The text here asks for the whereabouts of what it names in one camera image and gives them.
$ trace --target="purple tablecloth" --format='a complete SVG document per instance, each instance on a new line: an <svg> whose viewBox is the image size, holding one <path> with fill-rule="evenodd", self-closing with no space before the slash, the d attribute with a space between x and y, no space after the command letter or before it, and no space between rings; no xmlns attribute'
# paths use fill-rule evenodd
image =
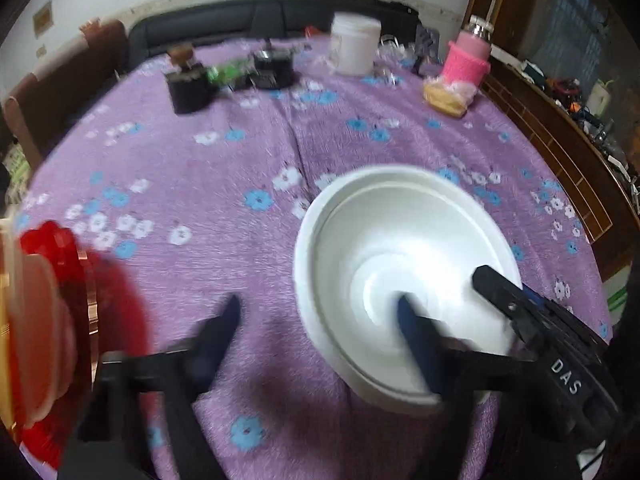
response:
<svg viewBox="0 0 640 480"><path fill-rule="evenodd" d="M203 48L215 63L255 43ZM421 81L331 75L326 44L298 56L298 88L224 94L173 114L165 57L131 74L66 136L36 175L18 228L55 219L122 261L145 304L152 349L166 348L238 291L244 319L214 390L196 412L231 479L397 480L430 421L351 395L306 338L292 255L309 202L368 164L414 164L473 194L501 227L523 282L604 338L598 269L567 196L536 150L487 98L462 120L422 100ZM496 403L478 410L463 477L484 465ZM150 441L174 478L161 416Z"/></svg>

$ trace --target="brown leather sofa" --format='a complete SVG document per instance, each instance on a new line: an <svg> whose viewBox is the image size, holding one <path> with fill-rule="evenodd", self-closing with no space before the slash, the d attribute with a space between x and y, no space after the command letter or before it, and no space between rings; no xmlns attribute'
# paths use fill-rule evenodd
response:
<svg viewBox="0 0 640 480"><path fill-rule="evenodd" d="M32 171L63 139L73 117L81 117L87 103L115 83L126 50L127 34L121 22L94 23L83 27L78 37L10 92L4 117Z"/></svg>

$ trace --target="table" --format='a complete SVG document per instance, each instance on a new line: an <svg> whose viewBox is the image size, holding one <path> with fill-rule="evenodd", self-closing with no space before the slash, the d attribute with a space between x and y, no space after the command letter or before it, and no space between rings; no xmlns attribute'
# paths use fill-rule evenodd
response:
<svg viewBox="0 0 640 480"><path fill-rule="evenodd" d="M202 48L216 63L252 41ZM55 219L119 261L136 287L148 350L165 349L239 292L242 327L213 391L195 405L232 479L398 479L430 428L352 395L302 329L292 281L308 204L336 175L368 164L428 168L473 194L501 227L523 282L558 300L603 338L609 315L582 225L562 187L514 124L483 95L462 120L398 85L331 75L326 42L296 59L287 91L221 94L173 114L162 70L146 62L72 130L34 178L20 230ZM480 475L497 403L478 410L463 477ZM159 413L150 421L158 471L173 478Z"/></svg>

